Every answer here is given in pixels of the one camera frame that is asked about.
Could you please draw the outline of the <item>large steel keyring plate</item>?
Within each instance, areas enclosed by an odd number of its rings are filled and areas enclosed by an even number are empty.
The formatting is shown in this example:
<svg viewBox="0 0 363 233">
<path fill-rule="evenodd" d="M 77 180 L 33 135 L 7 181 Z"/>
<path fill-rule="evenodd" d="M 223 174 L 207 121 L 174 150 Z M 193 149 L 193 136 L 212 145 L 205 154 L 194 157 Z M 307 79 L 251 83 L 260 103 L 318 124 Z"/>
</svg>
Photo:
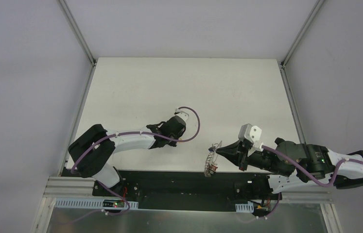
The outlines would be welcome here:
<svg viewBox="0 0 363 233">
<path fill-rule="evenodd" d="M 216 173 L 216 170 L 218 168 L 218 164 L 216 163 L 218 154 L 216 153 L 216 151 L 222 146 L 222 143 L 223 141 L 220 141 L 219 143 L 214 143 L 208 149 L 209 153 L 205 161 L 205 167 L 203 172 L 205 177 L 211 177 Z"/>
</svg>

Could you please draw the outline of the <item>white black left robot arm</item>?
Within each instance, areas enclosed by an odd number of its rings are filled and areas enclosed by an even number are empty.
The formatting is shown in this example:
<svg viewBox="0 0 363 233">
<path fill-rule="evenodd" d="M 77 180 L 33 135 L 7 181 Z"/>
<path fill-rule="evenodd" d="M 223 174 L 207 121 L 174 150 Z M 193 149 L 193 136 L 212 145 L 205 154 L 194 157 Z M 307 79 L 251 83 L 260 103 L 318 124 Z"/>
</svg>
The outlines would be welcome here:
<svg viewBox="0 0 363 233">
<path fill-rule="evenodd" d="M 107 163 L 108 159 L 127 150 L 175 147 L 186 130 L 187 120 L 188 114 L 179 113 L 167 121 L 124 131 L 112 138 L 107 138 L 110 133 L 101 124 L 95 124 L 68 147 L 74 161 L 70 171 L 82 178 L 94 178 L 99 188 L 118 196 L 123 192 L 123 179 L 118 170 Z"/>
</svg>

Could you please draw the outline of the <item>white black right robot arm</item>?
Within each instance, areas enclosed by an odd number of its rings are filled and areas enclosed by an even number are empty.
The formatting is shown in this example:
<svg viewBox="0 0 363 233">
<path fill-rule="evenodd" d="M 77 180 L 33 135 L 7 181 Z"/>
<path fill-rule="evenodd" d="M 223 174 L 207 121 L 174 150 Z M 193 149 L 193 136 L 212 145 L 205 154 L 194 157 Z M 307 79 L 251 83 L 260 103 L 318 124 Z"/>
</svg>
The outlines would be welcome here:
<svg viewBox="0 0 363 233">
<path fill-rule="evenodd" d="M 297 144 L 279 137 L 275 143 L 275 149 L 251 152 L 250 142 L 238 140 L 225 147 L 214 144 L 209 152 L 226 158 L 241 171 L 248 166 L 269 171 L 269 175 L 256 175 L 250 184 L 239 188 L 257 199 L 313 185 L 336 189 L 363 186 L 363 150 L 340 154 L 324 146 Z"/>
</svg>

